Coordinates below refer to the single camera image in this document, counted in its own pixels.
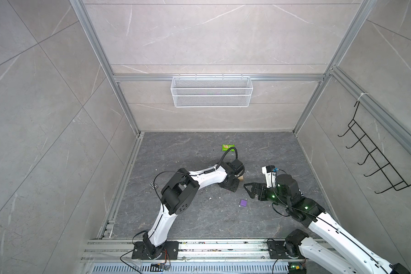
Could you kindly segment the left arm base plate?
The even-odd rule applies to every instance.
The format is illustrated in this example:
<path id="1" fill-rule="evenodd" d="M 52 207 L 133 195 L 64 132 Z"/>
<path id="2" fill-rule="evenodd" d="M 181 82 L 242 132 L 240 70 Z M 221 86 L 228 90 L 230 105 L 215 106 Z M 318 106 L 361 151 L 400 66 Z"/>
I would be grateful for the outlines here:
<path id="1" fill-rule="evenodd" d="M 136 242 L 132 250 L 132 259 L 154 260 L 154 259 L 177 259 L 179 253 L 179 242 L 166 241 L 158 247 L 144 242 Z"/>

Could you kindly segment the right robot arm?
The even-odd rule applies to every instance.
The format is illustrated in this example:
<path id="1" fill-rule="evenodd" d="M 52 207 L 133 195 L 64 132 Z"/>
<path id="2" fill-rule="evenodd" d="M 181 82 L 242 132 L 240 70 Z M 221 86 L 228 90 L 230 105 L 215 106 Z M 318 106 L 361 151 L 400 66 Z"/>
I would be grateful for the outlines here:
<path id="1" fill-rule="evenodd" d="M 244 188 L 252 199 L 271 202 L 273 207 L 284 207 L 288 217 L 334 248 L 334 251 L 327 250 L 314 238 L 296 229 L 285 239 L 284 247 L 290 258 L 302 256 L 333 274 L 409 273 L 402 264 L 390 263 L 342 228 L 320 204 L 302 194 L 291 175 L 269 172 L 266 183 L 246 183 Z"/>

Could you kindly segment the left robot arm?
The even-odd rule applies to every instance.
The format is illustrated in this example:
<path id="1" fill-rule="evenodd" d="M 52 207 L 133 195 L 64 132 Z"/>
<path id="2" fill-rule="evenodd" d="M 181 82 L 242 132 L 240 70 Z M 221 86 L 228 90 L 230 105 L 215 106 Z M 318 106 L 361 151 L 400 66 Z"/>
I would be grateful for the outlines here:
<path id="1" fill-rule="evenodd" d="M 175 219 L 188 209 L 200 189 L 217 184 L 223 189 L 236 192 L 244 171 L 244 164 L 239 160 L 234 146 L 224 152 L 217 164 L 207 169 L 170 171 L 172 178 L 157 194 L 161 204 L 158 216 L 152 228 L 143 233 L 143 241 L 139 246 L 145 256 L 156 259 L 163 252 Z"/>

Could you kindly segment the green snack packet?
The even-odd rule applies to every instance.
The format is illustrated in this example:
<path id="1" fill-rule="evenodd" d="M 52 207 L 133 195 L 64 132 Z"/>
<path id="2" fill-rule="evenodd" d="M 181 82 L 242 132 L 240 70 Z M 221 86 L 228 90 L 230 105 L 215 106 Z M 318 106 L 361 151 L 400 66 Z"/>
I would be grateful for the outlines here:
<path id="1" fill-rule="evenodd" d="M 234 147 L 235 145 L 222 145 L 221 149 L 222 151 L 227 151 L 229 149 L 231 149 L 232 147 Z"/>

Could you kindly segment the aluminium mounting rail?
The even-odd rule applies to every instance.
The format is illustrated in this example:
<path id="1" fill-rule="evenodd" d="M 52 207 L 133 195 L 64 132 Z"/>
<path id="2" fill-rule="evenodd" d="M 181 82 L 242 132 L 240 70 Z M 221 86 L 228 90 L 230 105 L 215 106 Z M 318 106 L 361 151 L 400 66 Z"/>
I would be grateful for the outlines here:
<path id="1" fill-rule="evenodd" d="M 137 240 L 90 240 L 79 256 L 84 274 L 311 274 L 331 272 L 312 260 L 271 259 L 268 239 L 176 239 L 177 259 L 132 259 Z M 325 249 L 327 242 L 315 239 Z"/>

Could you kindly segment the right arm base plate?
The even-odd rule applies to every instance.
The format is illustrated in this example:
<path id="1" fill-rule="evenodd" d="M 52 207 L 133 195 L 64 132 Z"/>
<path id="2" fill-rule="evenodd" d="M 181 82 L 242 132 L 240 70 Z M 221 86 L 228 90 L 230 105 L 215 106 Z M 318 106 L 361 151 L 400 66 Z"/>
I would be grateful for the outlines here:
<path id="1" fill-rule="evenodd" d="M 304 256 L 301 253 L 299 247 L 301 243 L 289 242 L 286 240 L 273 240 L 268 239 L 266 241 L 267 250 L 271 259 L 303 259 Z"/>

